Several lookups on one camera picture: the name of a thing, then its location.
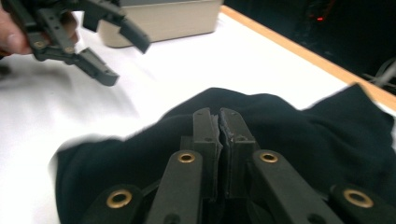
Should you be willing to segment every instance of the finger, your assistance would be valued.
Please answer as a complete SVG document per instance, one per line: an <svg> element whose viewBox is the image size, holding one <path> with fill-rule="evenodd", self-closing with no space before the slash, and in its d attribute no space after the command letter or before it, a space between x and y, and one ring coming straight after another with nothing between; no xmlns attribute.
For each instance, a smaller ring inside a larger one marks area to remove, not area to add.
<svg viewBox="0 0 396 224"><path fill-rule="evenodd" d="M74 42L77 43L78 36L76 33L76 29L78 27L78 23L76 18L73 16L72 12L66 12L61 17L61 24L66 30L68 37Z"/></svg>
<svg viewBox="0 0 396 224"><path fill-rule="evenodd" d="M0 8L0 49L10 54L31 52L23 32L2 8Z"/></svg>

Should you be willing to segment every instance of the white table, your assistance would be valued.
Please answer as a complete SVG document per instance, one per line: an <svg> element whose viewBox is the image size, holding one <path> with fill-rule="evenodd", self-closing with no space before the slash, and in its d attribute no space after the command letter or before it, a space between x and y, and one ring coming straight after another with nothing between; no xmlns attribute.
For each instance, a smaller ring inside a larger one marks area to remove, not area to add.
<svg viewBox="0 0 396 224"><path fill-rule="evenodd" d="M78 49L92 48L120 75L110 88L61 62L0 61L0 223L59 223L50 160L65 142L130 136L210 87L271 93L304 109L347 86L229 12L222 8L215 33L153 43L144 55L78 29ZM393 104L378 105L396 116Z"/></svg>

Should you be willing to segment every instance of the beige box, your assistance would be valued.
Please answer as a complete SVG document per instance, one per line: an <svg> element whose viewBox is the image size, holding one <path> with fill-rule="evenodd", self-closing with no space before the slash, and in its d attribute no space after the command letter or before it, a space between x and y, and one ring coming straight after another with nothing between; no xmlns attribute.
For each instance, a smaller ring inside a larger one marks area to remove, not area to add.
<svg viewBox="0 0 396 224"><path fill-rule="evenodd" d="M212 33L216 29L222 0L124 0L122 10L151 42L189 35ZM119 34L119 27L100 21L98 34L112 48L132 46Z"/></svg>

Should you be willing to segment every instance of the black fabric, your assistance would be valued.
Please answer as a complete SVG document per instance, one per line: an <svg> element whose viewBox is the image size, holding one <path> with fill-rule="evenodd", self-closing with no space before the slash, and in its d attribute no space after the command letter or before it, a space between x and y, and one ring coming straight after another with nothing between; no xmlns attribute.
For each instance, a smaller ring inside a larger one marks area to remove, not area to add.
<svg viewBox="0 0 396 224"><path fill-rule="evenodd" d="M261 148L277 151L315 189L327 193L349 183L396 205L394 119L354 85L299 111L270 94L209 89L175 107L155 125L126 141L87 142L57 153L56 202L62 223L78 223L105 189L144 188L161 178L181 136L192 135L191 114L227 107L244 118Z"/></svg>

